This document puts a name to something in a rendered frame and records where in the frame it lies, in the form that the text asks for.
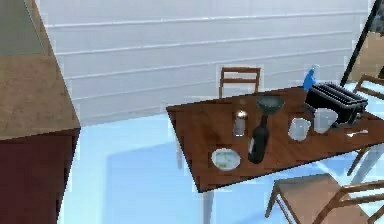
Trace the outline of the brown wooden dining table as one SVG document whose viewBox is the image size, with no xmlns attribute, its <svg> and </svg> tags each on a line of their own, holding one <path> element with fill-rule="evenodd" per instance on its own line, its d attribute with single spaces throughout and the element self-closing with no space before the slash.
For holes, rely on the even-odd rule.
<svg viewBox="0 0 384 224">
<path fill-rule="evenodd" d="M 263 95 L 279 96 L 284 106 L 267 115 L 268 144 L 263 161 L 254 164 L 248 160 L 248 149 L 253 130 L 265 115 L 257 106 L 257 99 Z M 181 150 L 196 188 L 203 196 L 203 224 L 210 224 L 213 195 L 221 187 L 384 143 L 384 120 L 370 113 L 364 113 L 361 120 L 352 125 L 329 129 L 323 134 L 311 128 L 303 141 L 292 140 L 288 130 L 293 118 L 304 118 L 314 125 L 313 112 L 304 103 L 305 95 L 302 88 L 292 87 L 168 107 Z M 248 116 L 245 134 L 235 137 L 235 113 L 239 110 Z M 346 136 L 361 130 L 368 130 L 368 133 L 352 138 Z M 241 162 L 236 169 L 221 171 L 214 166 L 211 154 L 220 148 L 239 154 Z M 384 188 L 351 193 L 350 197 L 380 193 L 384 193 Z M 360 207 L 367 215 L 372 215 L 382 205 L 384 201 L 360 204 Z"/>
</svg>

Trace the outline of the silver salt shaker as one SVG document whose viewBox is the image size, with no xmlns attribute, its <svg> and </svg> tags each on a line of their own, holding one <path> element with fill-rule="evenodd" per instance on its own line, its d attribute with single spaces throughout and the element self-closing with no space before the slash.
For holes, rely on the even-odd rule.
<svg viewBox="0 0 384 224">
<path fill-rule="evenodd" d="M 242 137 L 245 134 L 247 116 L 248 114 L 243 110 L 239 110 L 235 113 L 233 127 L 233 134 L 235 137 Z"/>
</svg>

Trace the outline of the brown wooden chair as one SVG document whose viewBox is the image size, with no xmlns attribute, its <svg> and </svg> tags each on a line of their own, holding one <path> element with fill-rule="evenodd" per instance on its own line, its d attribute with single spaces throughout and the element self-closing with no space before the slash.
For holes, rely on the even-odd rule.
<svg viewBox="0 0 384 224">
<path fill-rule="evenodd" d="M 382 205 L 367 215 L 360 204 L 384 201 L 384 193 L 351 198 L 351 193 L 384 188 L 384 180 L 341 186 L 330 174 L 278 179 L 274 182 L 265 217 L 275 203 L 289 224 L 375 224 Z"/>
<path fill-rule="evenodd" d="M 252 79 L 246 78 L 226 78 L 226 73 L 252 73 L 255 75 Z M 220 74 L 220 82 L 219 82 L 219 98 L 223 97 L 223 88 L 225 84 L 253 84 L 254 91 L 253 93 L 258 92 L 259 84 L 260 84 L 260 76 L 261 76 L 261 68 L 253 68 L 253 67 L 222 67 Z"/>
<path fill-rule="evenodd" d="M 380 77 L 373 77 L 363 74 L 357 82 L 354 93 L 360 92 L 367 96 L 378 99 L 381 103 L 384 103 L 384 79 Z M 350 176 L 363 156 L 370 151 L 370 147 L 364 147 L 357 150 L 357 156 L 352 162 L 347 175 Z"/>
</svg>

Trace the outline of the white plate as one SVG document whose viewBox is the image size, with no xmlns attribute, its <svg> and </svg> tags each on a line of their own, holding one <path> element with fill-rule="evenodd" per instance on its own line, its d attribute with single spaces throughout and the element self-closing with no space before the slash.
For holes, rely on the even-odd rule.
<svg viewBox="0 0 384 224">
<path fill-rule="evenodd" d="M 211 154 L 211 161 L 219 170 L 231 171 L 240 165 L 241 157 L 232 149 L 220 148 Z"/>
</svg>

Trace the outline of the dark wine bottle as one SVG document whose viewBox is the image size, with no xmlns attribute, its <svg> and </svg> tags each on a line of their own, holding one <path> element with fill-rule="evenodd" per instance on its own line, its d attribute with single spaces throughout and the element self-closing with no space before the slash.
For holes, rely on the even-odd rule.
<svg viewBox="0 0 384 224">
<path fill-rule="evenodd" d="M 248 149 L 248 160 L 254 164 L 259 164 L 264 159 L 265 150 L 269 139 L 267 120 L 268 116 L 263 115 L 260 124 L 252 132 Z"/>
</svg>

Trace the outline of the dark green bowl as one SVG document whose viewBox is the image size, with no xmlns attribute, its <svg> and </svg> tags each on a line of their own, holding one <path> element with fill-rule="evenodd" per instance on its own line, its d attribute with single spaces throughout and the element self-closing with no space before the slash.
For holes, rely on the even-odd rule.
<svg viewBox="0 0 384 224">
<path fill-rule="evenodd" d="M 284 100 L 275 95 L 263 95 L 257 99 L 257 106 L 265 115 L 272 115 L 284 106 Z"/>
</svg>

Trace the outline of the white mug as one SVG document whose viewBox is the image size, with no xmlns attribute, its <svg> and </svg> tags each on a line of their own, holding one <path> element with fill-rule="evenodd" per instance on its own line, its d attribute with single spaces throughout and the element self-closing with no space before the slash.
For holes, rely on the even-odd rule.
<svg viewBox="0 0 384 224">
<path fill-rule="evenodd" d="M 293 118 L 288 130 L 288 136 L 295 141 L 303 141 L 307 137 L 311 122 L 304 118 Z"/>
</svg>

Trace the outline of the blue spray bottle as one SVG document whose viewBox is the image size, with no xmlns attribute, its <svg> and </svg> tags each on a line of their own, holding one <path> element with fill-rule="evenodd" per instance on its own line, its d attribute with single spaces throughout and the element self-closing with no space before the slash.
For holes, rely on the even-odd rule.
<svg viewBox="0 0 384 224">
<path fill-rule="evenodd" d="M 306 74 L 305 78 L 304 78 L 304 81 L 303 81 L 303 84 L 302 84 L 302 87 L 303 89 L 308 92 L 309 89 L 316 83 L 316 80 L 315 80 L 315 72 L 316 70 L 319 68 L 319 66 L 317 64 L 314 64 L 310 70 L 308 71 L 308 73 Z"/>
</svg>

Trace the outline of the white cup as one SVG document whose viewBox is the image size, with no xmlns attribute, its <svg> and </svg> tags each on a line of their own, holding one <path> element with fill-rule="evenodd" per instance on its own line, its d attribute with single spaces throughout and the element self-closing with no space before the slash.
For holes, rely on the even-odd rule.
<svg viewBox="0 0 384 224">
<path fill-rule="evenodd" d="M 328 108 L 318 108 L 314 113 L 313 129 L 319 134 L 327 132 L 337 121 L 338 114 Z"/>
</svg>

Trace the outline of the black toaster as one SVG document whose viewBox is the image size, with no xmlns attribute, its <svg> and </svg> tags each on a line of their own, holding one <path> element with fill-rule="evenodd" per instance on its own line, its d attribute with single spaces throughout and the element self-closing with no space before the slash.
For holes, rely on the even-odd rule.
<svg viewBox="0 0 384 224">
<path fill-rule="evenodd" d="M 315 112 L 328 108 L 338 114 L 334 126 L 352 125 L 362 117 L 368 100 L 333 83 L 314 84 L 307 92 L 305 105 Z"/>
</svg>

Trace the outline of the dark red wooden cabinet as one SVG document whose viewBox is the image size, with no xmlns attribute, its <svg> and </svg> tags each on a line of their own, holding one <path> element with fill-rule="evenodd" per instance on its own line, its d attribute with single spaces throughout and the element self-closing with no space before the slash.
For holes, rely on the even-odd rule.
<svg viewBox="0 0 384 224">
<path fill-rule="evenodd" d="M 0 0 L 0 224 L 56 224 L 81 130 L 37 0 Z"/>
</svg>

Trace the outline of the silver spoon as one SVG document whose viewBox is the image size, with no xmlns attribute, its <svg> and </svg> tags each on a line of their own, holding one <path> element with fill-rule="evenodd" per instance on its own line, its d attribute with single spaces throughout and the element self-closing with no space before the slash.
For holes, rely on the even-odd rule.
<svg viewBox="0 0 384 224">
<path fill-rule="evenodd" d="M 353 132 L 353 133 L 347 133 L 346 136 L 352 138 L 353 136 L 355 136 L 357 134 L 367 134 L 367 133 L 368 133 L 368 130 L 361 130 L 361 131 L 357 131 L 357 132 Z"/>
</svg>

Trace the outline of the black window frame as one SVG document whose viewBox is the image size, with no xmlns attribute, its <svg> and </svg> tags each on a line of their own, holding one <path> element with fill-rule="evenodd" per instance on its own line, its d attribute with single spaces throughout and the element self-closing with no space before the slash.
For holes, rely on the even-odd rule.
<svg viewBox="0 0 384 224">
<path fill-rule="evenodd" d="M 374 18 L 376 17 L 377 13 L 378 13 L 378 10 L 380 9 L 380 5 L 381 5 L 381 2 L 383 0 L 374 0 L 371 8 L 370 8 L 370 11 L 369 11 L 369 15 L 368 15 L 368 18 L 367 18 L 367 21 L 362 29 L 362 32 L 360 34 L 360 37 L 358 39 L 358 42 L 356 43 L 355 45 L 355 49 L 350 57 L 350 60 L 348 62 L 348 65 L 345 69 L 345 72 L 343 74 L 343 77 L 340 81 L 340 85 L 341 86 L 344 86 L 347 81 L 348 81 L 348 78 L 349 78 L 349 75 L 350 73 L 352 72 L 352 69 L 353 69 L 353 66 L 357 60 L 357 57 L 359 56 L 359 53 L 360 53 L 360 50 L 364 44 L 364 41 L 366 39 L 366 36 L 370 30 L 370 27 L 372 26 L 372 23 L 374 21 Z"/>
</svg>

